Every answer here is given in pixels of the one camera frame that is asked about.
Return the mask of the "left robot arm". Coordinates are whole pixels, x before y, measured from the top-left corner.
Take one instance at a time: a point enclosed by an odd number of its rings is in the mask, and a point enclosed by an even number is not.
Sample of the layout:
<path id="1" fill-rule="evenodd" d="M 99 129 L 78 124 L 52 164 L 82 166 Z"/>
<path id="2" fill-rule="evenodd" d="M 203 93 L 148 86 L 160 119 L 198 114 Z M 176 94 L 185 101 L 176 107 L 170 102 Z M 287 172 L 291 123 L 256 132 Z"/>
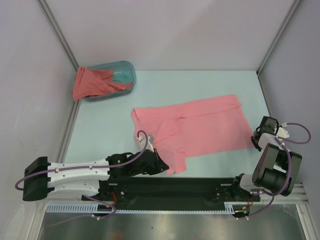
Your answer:
<path id="1" fill-rule="evenodd" d="M 136 175 L 152 176 L 168 169 L 158 152 L 149 149 L 136 154 L 116 153 L 85 164 L 49 162 L 42 156 L 24 170 L 22 199 L 35 202 L 58 195 L 64 198 L 87 195 L 105 200 L 111 193 L 111 188 L 103 183 L 105 181 Z"/>

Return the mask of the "light pink t shirt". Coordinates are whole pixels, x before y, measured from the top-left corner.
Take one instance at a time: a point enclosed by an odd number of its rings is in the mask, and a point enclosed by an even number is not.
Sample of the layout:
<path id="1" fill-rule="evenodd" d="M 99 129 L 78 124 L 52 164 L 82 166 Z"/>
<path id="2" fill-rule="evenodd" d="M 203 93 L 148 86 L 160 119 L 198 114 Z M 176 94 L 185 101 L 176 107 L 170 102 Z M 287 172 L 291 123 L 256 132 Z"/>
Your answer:
<path id="1" fill-rule="evenodd" d="M 186 171 L 186 158 L 251 148 L 252 129 L 235 94 L 181 104 L 135 108 L 135 130 L 154 138 L 152 145 L 169 166 Z"/>

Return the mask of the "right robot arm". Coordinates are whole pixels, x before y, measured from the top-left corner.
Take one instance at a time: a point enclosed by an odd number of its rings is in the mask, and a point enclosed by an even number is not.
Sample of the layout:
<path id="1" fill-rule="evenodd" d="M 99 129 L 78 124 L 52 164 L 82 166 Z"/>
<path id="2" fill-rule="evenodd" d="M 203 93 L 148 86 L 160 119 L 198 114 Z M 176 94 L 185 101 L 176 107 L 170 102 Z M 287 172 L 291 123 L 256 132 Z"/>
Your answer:
<path id="1" fill-rule="evenodd" d="M 289 125 L 279 124 L 270 116 L 262 118 L 251 137 L 261 157 L 253 174 L 242 173 L 234 178 L 230 194 L 235 200 L 260 194 L 286 197 L 292 192 L 302 156 L 286 147 L 286 142 L 292 142 L 286 129 Z"/>

